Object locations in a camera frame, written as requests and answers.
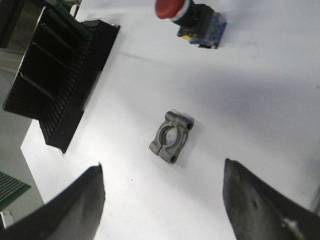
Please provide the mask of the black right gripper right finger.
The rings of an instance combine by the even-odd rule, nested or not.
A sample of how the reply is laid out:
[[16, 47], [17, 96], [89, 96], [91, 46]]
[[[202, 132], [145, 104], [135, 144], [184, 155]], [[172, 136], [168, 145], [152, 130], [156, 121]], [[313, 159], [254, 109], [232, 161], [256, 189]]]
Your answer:
[[290, 200], [236, 160], [224, 162], [224, 207], [238, 240], [318, 240], [319, 215]]

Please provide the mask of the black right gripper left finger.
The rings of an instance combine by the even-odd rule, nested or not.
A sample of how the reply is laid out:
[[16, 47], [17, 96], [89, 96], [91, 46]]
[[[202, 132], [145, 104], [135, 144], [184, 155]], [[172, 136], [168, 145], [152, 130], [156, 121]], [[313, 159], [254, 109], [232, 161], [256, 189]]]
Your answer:
[[93, 240], [104, 204], [102, 166], [91, 166], [55, 198], [5, 229], [4, 238]]

